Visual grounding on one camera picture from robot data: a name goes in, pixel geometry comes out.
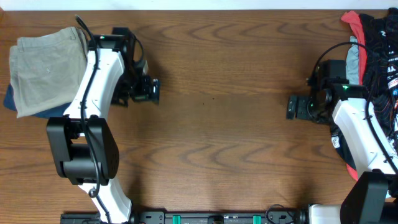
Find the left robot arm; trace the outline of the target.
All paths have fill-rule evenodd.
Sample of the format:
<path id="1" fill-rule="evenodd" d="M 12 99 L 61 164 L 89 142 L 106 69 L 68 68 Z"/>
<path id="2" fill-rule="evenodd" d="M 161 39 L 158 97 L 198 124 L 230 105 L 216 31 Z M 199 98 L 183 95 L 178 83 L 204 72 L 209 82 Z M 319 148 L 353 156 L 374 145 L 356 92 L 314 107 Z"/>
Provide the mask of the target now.
<path id="1" fill-rule="evenodd" d="M 160 101 L 160 81 L 147 73 L 147 61 L 134 59 L 140 44 L 128 29 L 93 35 L 86 71 L 70 106 L 47 122 L 47 136 L 58 175 L 79 186 L 97 213 L 64 213 L 60 223 L 137 223 L 132 200 L 117 172 L 119 149 L 108 126 L 112 104 Z"/>

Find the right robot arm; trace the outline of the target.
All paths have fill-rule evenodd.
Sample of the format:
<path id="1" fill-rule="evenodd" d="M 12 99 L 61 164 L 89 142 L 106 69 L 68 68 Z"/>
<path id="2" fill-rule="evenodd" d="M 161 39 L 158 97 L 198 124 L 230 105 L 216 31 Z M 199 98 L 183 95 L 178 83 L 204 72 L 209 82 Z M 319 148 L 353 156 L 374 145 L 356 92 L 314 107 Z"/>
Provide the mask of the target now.
<path id="1" fill-rule="evenodd" d="M 287 119 L 336 124 L 353 158 L 358 181 L 340 205 L 309 206 L 307 223 L 397 223 L 397 156 L 381 129 L 370 92 L 362 85 L 331 84 L 291 95 Z"/>

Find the khaki shorts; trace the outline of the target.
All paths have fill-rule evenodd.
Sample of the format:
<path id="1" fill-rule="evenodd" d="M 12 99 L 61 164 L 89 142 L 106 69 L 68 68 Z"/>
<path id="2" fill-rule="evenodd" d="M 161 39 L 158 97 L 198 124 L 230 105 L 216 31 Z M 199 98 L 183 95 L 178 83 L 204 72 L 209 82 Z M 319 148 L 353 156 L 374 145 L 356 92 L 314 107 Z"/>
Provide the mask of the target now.
<path id="1" fill-rule="evenodd" d="M 73 101 L 87 64 L 81 29 L 67 27 L 41 37 L 21 37 L 9 53 L 10 83 L 19 101 Z"/>

